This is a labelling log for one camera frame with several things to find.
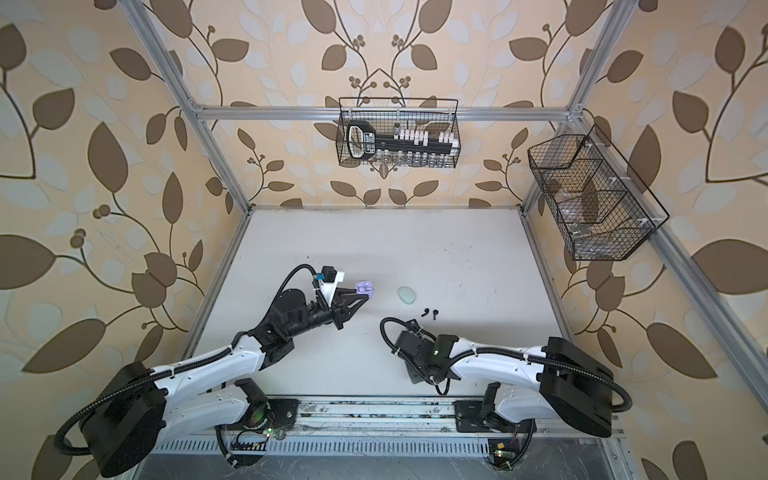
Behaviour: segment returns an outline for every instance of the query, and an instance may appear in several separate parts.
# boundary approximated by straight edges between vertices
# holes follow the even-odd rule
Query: floral wallpaper
[[[98,476],[50,435],[123,365],[177,355],[240,219],[208,193],[209,160],[114,6],[0,2],[8,478]]]
[[[258,207],[490,207],[522,204],[533,181],[525,151],[547,122],[462,122],[456,168],[372,166],[336,156],[336,124],[219,121],[214,134]],[[210,179],[208,190],[220,193]]]
[[[645,478],[762,478],[768,416],[653,248],[577,263],[541,212],[534,232],[576,343],[632,396],[618,415]]]
[[[768,5],[653,5],[634,15],[586,117],[660,196],[672,231],[766,350]],[[617,75],[627,55],[635,66]]]
[[[563,107],[608,0],[147,0],[201,104]]]

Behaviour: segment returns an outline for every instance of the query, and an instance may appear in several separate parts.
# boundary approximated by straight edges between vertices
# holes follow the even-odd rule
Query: wire basket
[[[626,260],[669,219],[618,150],[628,173],[611,167],[600,149],[606,140],[592,127],[587,135],[560,135],[528,149],[531,172],[574,260]],[[662,214],[648,211],[635,197],[645,193]]]
[[[455,168],[462,149],[457,108],[458,100],[447,98],[340,98],[339,164]]]

